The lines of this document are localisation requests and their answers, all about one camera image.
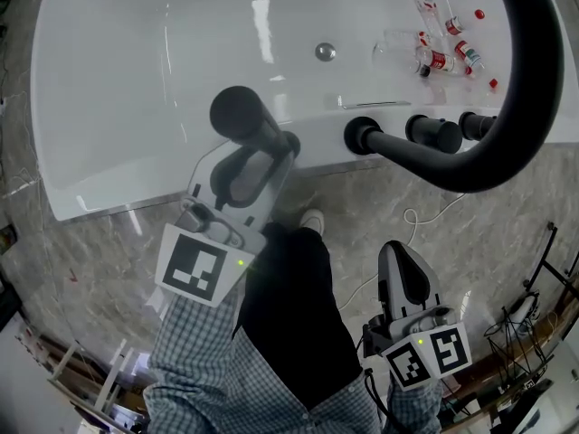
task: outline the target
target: bathtub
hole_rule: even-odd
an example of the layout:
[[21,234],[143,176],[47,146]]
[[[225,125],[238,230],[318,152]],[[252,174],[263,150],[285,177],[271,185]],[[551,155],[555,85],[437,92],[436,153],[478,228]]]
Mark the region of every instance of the bathtub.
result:
[[[43,0],[32,115],[55,217],[183,192],[200,157],[224,141],[209,107],[232,85],[254,89],[280,127],[299,137],[303,169],[359,159],[343,141],[358,116],[405,137],[413,114],[454,121],[466,110],[497,114],[512,57],[502,1],[436,1],[443,19],[485,12],[464,36],[497,77],[496,92],[467,79],[420,80],[396,58],[373,56],[384,29],[424,29],[413,0]],[[577,142],[579,88],[561,25],[563,97],[547,141]],[[537,43],[540,36],[537,28]],[[322,42],[335,48],[332,61],[315,56]],[[529,69],[549,69],[549,60]]]

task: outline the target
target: shoe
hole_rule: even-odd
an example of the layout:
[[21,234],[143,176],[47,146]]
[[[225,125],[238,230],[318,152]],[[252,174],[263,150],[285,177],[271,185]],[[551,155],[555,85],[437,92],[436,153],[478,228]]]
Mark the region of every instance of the shoe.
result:
[[319,236],[324,234],[324,213],[318,209],[308,209],[299,221],[300,228],[309,228]]

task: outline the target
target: empty bottle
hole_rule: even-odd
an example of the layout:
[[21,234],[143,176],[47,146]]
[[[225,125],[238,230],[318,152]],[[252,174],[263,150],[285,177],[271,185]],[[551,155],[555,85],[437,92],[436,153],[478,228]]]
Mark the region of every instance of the empty bottle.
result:
[[385,41],[378,42],[372,50],[372,63],[380,71],[397,71],[404,74],[420,72],[421,62],[415,57],[416,47],[411,50],[394,50],[386,47]]
[[418,47],[416,49],[416,59],[426,66],[447,72],[451,75],[464,76],[471,74],[471,69],[465,66],[462,61],[446,53],[431,50],[428,47]]
[[420,13],[426,29],[433,36],[439,39],[444,37],[444,31],[441,26],[441,19],[438,13],[438,6],[434,0],[414,0],[416,8]]
[[468,13],[461,16],[454,16],[445,23],[446,30],[451,35],[458,35],[466,29],[471,28],[477,20],[484,18],[485,12],[482,10],[476,10],[474,14]]
[[408,50],[432,46],[432,37],[425,31],[384,31],[384,45],[388,50]]
[[484,83],[488,83],[492,89],[495,89],[498,86],[498,80],[487,71],[482,63],[480,55],[468,43],[460,40],[454,47],[454,51],[471,69],[471,72],[469,72],[468,75],[472,78],[480,79]]

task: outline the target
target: white cable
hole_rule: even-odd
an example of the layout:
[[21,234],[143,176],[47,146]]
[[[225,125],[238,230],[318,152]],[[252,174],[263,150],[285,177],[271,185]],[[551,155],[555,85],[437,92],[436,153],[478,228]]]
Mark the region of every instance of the white cable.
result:
[[[555,324],[554,325],[551,323],[551,318],[549,318],[549,316],[551,314],[553,314],[555,316]],[[551,325],[551,329],[552,329],[551,335],[546,340],[547,342],[549,342],[553,338],[553,335],[555,334],[555,328],[557,328],[557,322],[559,321],[559,315],[556,312],[554,312],[553,310],[551,310],[546,315],[546,321],[549,322],[549,325]]]
[[344,310],[346,307],[348,307],[350,305],[350,303],[354,300],[354,297],[356,297],[356,294],[358,294],[358,291],[361,291],[362,288],[366,285],[369,285],[370,283],[372,283],[376,278],[378,278],[378,274],[376,273],[373,277],[367,279],[364,283],[362,283],[359,287],[356,288],[356,290],[352,293],[352,296],[350,296],[350,299],[347,300],[347,302],[342,306],[339,307],[337,310],[338,311],[342,311]]
[[[412,208],[409,207],[408,209],[406,209],[404,211],[404,221],[406,223],[409,223],[411,225],[414,225],[413,227],[413,234],[410,237],[410,240],[406,243],[408,246],[410,246],[410,244],[414,241],[414,235],[416,234],[416,229],[418,228],[418,225],[428,225],[429,223],[433,223],[434,221],[436,221],[441,215],[443,215],[446,211],[448,211],[455,203],[457,203],[458,201],[460,201],[462,198],[464,198],[466,196],[465,193],[461,194],[458,198],[456,198],[454,201],[451,201],[450,203],[448,203],[446,205],[446,207],[444,207],[444,209],[442,209],[438,215],[436,215],[436,217],[430,219],[429,221],[424,221],[424,222],[419,222],[418,221],[418,214],[416,213],[416,211]],[[406,217],[406,214],[412,212],[414,214],[414,221],[409,221],[408,218]]]
[[[413,232],[412,235],[410,236],[410,239],[408,240],[408,242],[406,243],[406,245],[410,246],[410,243],[412,243],[414,241],[414,235],[416,234],[416,229],[418,228],[418,225],[427,225],[429,223],[432,223],[434,221],[436,221],[441,215],[443,215],[446,211],[448,211],[455,203],[457,203],[458,201],[460,201],[462,198],[464,198],[466,196],[465,193],[461,194],[458,198],[456,198],[454,201],[451,201],[450,203],[448,203],[435,217],[433,217],[432,219],[428,220],[428,221],[424,221],[424,222],[419,222],[418,221],[418,213],[412,208],[409,207],[408,209],[406,209],[404,211],[404,221],[406,223],[409,223],[411,225],[413,225]],[[411,222],[408,220],[408,218],[406,217],[406,214],[408,212],[412,212],[414,214],[414,221]],[[350,298],[346,301],[346,303],[341,306],[338,307],[337,310],[339,312],[341,312],[342,310],[344,310],[346,307],[348,307],[352,301],[354,300],[354,297],[356,297],[356,294],[358,294],[358,292],[360,292],[362,290],[363,287],[369,285],[370,283],[372,283],[376,278],[378,278],[378,273],[376,272],[375,275],[373,275],[371,278],[367,279],[364,283],[362,283],[359,287],[357,287],[355,289],[355,291],[352,293],[352,295],[350,296]]]

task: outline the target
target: marble floor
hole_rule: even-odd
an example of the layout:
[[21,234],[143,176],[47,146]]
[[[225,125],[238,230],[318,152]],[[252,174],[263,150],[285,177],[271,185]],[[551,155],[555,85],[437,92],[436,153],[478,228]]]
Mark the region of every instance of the marble floor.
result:
[[[579,10],[558,0],[579,62]],[[35,18],[41,0],[12,0],[5,13],[3,45],[7,98],[2,123],[5,183],[2,208],[20,240],[2,258],[32,324],[106,363],[123,339],[135,355],[150,352],[162,306],[153,281],[161,231],[179,215],[165,203],[79,222],[54,220],[37,169],[31,129],[29,85]],[[434,217],[457,194],[444,192],[397,165],[376,161],[362,170],[294,176],[280,198],[277,219],[294,222],[307,206],[327,217],[325,241],[332,256],[339,305],[377,269],[377,255],[391,239],[407,242],[413,226],[403,220],[414,208],[421,221]],[[522,293],[548,221],[559,234],[550,260],[558,268],[579,249],[579,147],[545,145],[510,182],[470,194],[437,221],[419,226],[415,248],[440,276],[447,304],[460,310],[475,357],[489,349],[482,332]],[[536,287],[543,309],[562,287],[548,275]],[[342,317],[352,335],[379,312],[375,284],[363,288]]]

